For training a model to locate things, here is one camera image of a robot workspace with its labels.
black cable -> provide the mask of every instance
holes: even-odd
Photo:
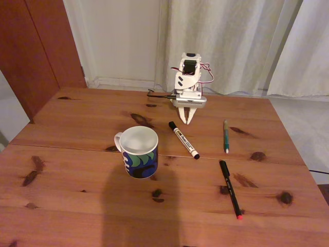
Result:
[[[317,173],[323,173],[323,174],[328,174],[328,175],[329,175],[329,172],[324,172],[324,171],[315,171],[315,170],[309,170],[309,171],[312,171],[312,172],[317,172]]]
[[[148,97],[176,99],[176,95],[148,95]]]
[[[148,97],[153,98],[166,98],[166,99],[176,99],[176,95],[150,95],[150,92],[154,92],[153,90],[149,89],[149,92],[147,94]]]

table surface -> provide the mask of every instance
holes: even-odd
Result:
[[[145,92],[59,91],[0,154],[0,246],[328,246],[329,207],[270,101],[207,99],[184,125],[168,100]],[[117,132],[136,125],[159,136],[150,179],[129,177],[113,147]]]

mug rim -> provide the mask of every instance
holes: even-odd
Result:
[[[127,151],[127,150],[124,149],[124,147],[121,144],[121,137],[123,136],[123,134],[127,130],[130,130],[130,129],[133,129],[133,128],[146,128],[146,129],[152,130],[154,132],[154,134],[156,135],[156,144],[155,144],[155,146],[150,151],[147,151],[147,152],[144,152],[144,153],[132,153],[132,152],[129,152],[129,151]],[[126,153],[132,154],[132,155],[144,155],[144,154],[150,153],[150,152],[152,152],[158,146],[158,143],[159,143],[158,134],[153,129],[151,129],[149,127],[146,127],[146,126],[133,126],[133,127],[130,127],[130,128],[128,128],[128,129],[126,129],[125,131],[122,132],[122,134],[120,136],[120,139],[119,139],[119,144],[120,144],[121,150],[124,151],[124,152],[126,152]]]

mug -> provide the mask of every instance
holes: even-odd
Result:
[[[114,136],[127,173],[136,179],[152,176],[158,168],[158,135],[148,127],[135,126]]]

pen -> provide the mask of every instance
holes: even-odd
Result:
[[[224,120],[224,150],[225,153],[228,153],[230,150],[230,144],[228,141],[228,124],[227,124],[227,120]]]
[[[192,147],[192,145],[189,143],[186,137],[183,136],[181,131],[177,128],[176,124],[174,122],[169,122],[169,127],[175,132],[177,137],[180,139],[181,143],[184,144],[184,146],[187,148],[187,150],[190,152],[193,158],[195,158],[196,160],[200,158],[198,152]]]
[[[230,181],[230,172],[228,171],[227,165],[225,161],[220,161],[220,166],[225,178],[225,182],[228,188],[228,191],[230,193],[231,196],[231,201],[233,203],[233,207],[234,207],[234,211],[235,211],[235,215],[237,217],[238,220],[242,220],[242,213],[240,211],[239,205],[237,203],[235,194],[234,194],[234,190]]]

